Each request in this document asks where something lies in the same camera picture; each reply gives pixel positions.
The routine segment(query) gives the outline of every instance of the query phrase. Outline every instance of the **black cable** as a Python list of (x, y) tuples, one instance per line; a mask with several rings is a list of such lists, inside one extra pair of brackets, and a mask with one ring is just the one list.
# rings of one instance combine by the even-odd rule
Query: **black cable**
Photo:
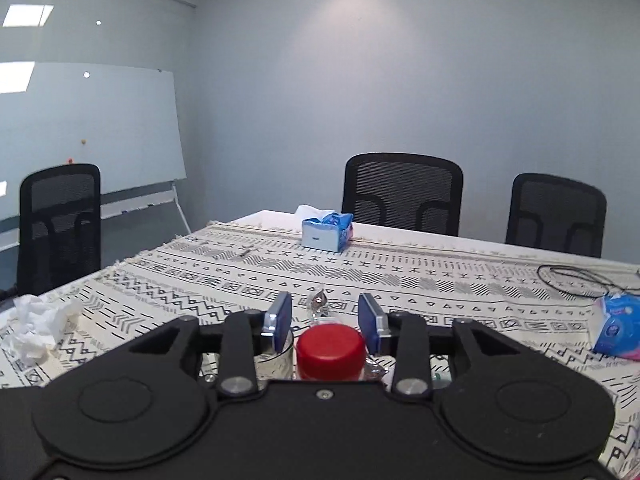
[[(583, 280), (587, 283), (592, 283), (593, 285), (599, 285), (604, 289), (604, 291), (602, 294), (583, 294), (580, 292), (572, 292), (570, 290), (562, 290), (542, 275), (543, 270), (548, 271), (548, 273), (552, 276), (556, 275), (563, 276), (565, 278), (575, 278), (577, 280)], [(603, 296), (608, 296), (615, 293), (640, 294), (640, 288), (631, 288), (619, 285), (610, 280), (607, 276), (600, 274), (599, 272), (589, 269), (583, 269), (581, 267), (564, 265), (540, 265), (536, 273), (540, 280), (545, 283), (545, 285), (551, 287), (553, 290), (556, 290), (563, 294), (569, 294), (570, 296), (575, 296), (576, 298), (588, 298), (590, 300), (597, 300), (598, 298), (602, 298)], [(640, 270), (636, 270), (636, 276), (640, 278)]]

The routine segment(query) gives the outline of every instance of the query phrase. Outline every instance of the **red bottle cap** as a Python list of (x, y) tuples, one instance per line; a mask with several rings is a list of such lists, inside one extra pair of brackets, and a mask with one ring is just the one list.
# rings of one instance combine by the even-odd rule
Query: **red bottle cap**
[(341, 324), (308, 329), (296, 345), (298, 376), (319, 381), (356, 381), (364, 366), (366, 348), (360, 332)]

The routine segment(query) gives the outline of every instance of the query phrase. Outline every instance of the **white light spot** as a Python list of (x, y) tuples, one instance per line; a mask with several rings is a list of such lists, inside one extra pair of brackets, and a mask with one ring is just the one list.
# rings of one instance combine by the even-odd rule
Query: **white light spot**
[(44, 27), (53, 5), (10, 5), (3, 27)]
[(0, 63), (0, 94), (26, 92), (35, 65), (34, 61)]

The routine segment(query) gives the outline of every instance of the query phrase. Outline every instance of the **geometric pattern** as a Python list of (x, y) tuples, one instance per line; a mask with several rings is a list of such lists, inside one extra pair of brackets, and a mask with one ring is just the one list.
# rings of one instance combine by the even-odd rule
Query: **geometric pattern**
[[(620, 477), (634, 478), (640, 472), (640, 363), (592, 353), (586, 321), (593, 301), (546, 286), (536, 270), (551, 262), (518, 256), (515, 248), (513, 254), (367, 240), (354, 240), (336, 254), (301, 247), (296, 233), (214, 223), (110, 267), (74, 290), (47, 294), (84, 308), (37, 366), (0, 351), (0, 388), (46, 384), (183, 314), (210, 324), (239, 310), (266, 310), (281, 290), (292, 294), (297, 336), (308, 326), (306, 298), (322, 284), (334, 316), (351, 326), (359, 293), (371, 292), (386, 312), (413, 312), (444, 326), (473, 318), (598, 381), (616, 405), (616, 425), (601, 461)], [(559, 255), (553, 256), (557, 263)], [(636, 267), (567, 258), (621, 285), (638, 286)], [(598, 292), (577, 278), (557, 285)], [(1, 329), (0, 340), (11, 330), (11, 323)], [(392, 359), (383, 364), (392, 366)], [(432, 365), (441, 376), (448, 373), (445, 358), (434, 356)]]

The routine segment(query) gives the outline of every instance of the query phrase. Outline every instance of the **black mesh chair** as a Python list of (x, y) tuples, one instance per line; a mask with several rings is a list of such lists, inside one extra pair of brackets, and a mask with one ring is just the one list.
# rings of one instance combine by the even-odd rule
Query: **black mesh chair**
[(0, 301), (47, 292), (101, 268), (100, 170), (68, 164), (20, 185), (17, 283)]
[(607, 199), (568, 178), (523, 173), (513, 181), (506, 243), (600, 257)]
[(365, 224), (458, 236), (462, 183), (450, 160), (364, 153), (347, 162), (342, 212)]

